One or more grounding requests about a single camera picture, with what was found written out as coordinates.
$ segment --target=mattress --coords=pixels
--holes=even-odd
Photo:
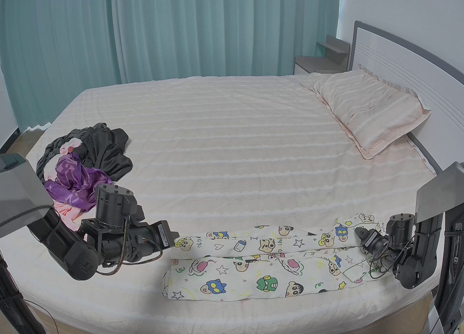
[[[419,153],[400,138],[363,159],[300,84],[305,77],[192,77],[86,90],[27,159],[35,167],[45,146],[73,128],[123,128],[134,168],[118,184],[134,191],[148,222],[166,219],[181,235],[260,224],[304,229],[359,212],[386,222],[414,213],[417,189],[432,178]],[[95,334],[341,333],[420,299],[439,275],[410,291],[389,276],[291,299],[177,302],[161,294],[168,252],[79,282],[26,228],[0,239],[0,249],[27,299]]]

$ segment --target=headboard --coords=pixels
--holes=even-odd
[[[349,70],[361,64],[379,78],[415,90],[430,117],[409,134],[438,172],[464,162],[464,74],[425,49],[355,22]]]

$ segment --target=star print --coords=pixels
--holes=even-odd
[[[220,275],[223,275],[223,274],[224,274],[224,275],[227,275],[227,272],[226,272],[226,271],[227,271],[228,269],[229,269],[229,268],[224,268],[224,265],[222,264],[221,267],[216,268],[216,271],[219,272]]]
[[[173,291],[173,296],[171,298],[175,298],[176,300],[179,300],[180,298],[185,298],[183,295],[182,295],[182,291],[179,291],[179,292],[175,292]]]
[[[303,242],[303,239],[301,240],[295,240],[295,243],[293,244],[293,246],[297,246],[298,248],[301,248],[302,245],[305,245],[305,243]]]

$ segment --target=clothing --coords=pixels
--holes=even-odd
[[[69,204],[60,203],[56,200],[53,201],[53,207],[59,213],[61,220],[70,230],[77,231],[79,229],[79,224],[74,222],[83,213],[79,208]]]
[[[106,127],[106,123],[99,122],[98,124],[95,124],[93,126],[93,128],[95,129],[99,127]],[[35,171],[35,174],[42,181],[42,183],[45,183],[44,174],[43,174],[45,165],[50,161],[52,157],[54,157],[56,154],[59,153],[61,146],[63,146],[66,142],[68,142],[72,138],[80,139],[85,134],[85,132],[87,132],[87,129],[88,128],[73,129],[68,134],[62,137],[58,137],[57,139],[55,139],[53,142],[49,143],[45,147],[45,152],[43,153],[43,156],[38,160],[36,171]]]
[[[56,180],[57,178],[57,171],[56,171],[56,166],[58,164],[58,160],[62,155],[66,155],[69,152],[72,152],[74,148],[78,147],[82,141],[78,138],[71,138],[68,142],[64,143],[60,149],[59,149],[59,154],[56,154],[54,157],[52,157],[49,162],[45,165],[45,168],[43,169],[43,179],[45,181],[47,180]]]
[[[131,171],[132,161],[123,155],[128,135],[124,130],[105,126],[88,128],[81,137],[82,145],[73,150],[87,168],[104,171],[113,181]]]
[[[356,227],[385,232],[373,215],[359,213],[334,226],[299,230],[256,226],[245,231],[178,238],[163,279],[169,299],[238,301],[284,298],[354,288],[385,269],[370,266]]]
[[[45,182],[45,189],[54,200],[83,211],[96,205],[95,191],[98,185],[112,183],[102,170],[85,168],[74,152],[60,157],[56,170],[56,181]]]

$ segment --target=cartoon print blanket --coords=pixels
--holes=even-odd
[[[176,239],[163,279],[169,299],[238,301],[281,298],[354,288],[385,269],[364,252],[355,227],[385,224],[374,215],[336,219],[331,227],[299,230],[255,226],[245,232],[208,232]]]

